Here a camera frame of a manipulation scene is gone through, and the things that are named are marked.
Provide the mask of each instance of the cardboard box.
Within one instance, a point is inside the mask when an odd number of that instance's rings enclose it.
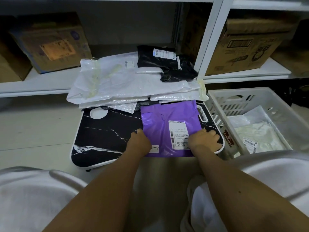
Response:
[[[283,17],[227,19],[206,75],[260,68],[295,23]]]
[[[23,81],[32,68],[29,59],[7,32],[13,16],[0,17],[0,83]]]
[[[279,47],[271,57],[298,77],[309,76],[309,50],[295,45]]]
[[[210,11],[211,6],[206,4],[204,6],[190,5],[183,33],[181,52],[188,55],[193,64],[200,49]]]
[[[39,73],[80,66],[81,59],[92,58],[74,12],[20,16],[10,33]]]

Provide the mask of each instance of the forearm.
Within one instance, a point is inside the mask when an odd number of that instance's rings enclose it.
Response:
[[[72,199],[44,232],[122,231],[141,157],[125,151]]]
[[[201,146],[193,150],[229,232],[303,231],[308,218],[286,199]]]

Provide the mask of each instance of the black plastic mailer bag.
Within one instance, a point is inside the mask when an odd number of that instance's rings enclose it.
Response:
[[[191,81],[198,76],[198,72],[194,70],[193,65],[189,61],[188,56],[179,55],[177,61],[180,61],[177,69],[162,68],[161,81],[163,82],[177,82],[177,81]]]
[[[137,46],[137,67],[161,67],[178,69],[178,62],[174,48],[162,48],[150,45]]]

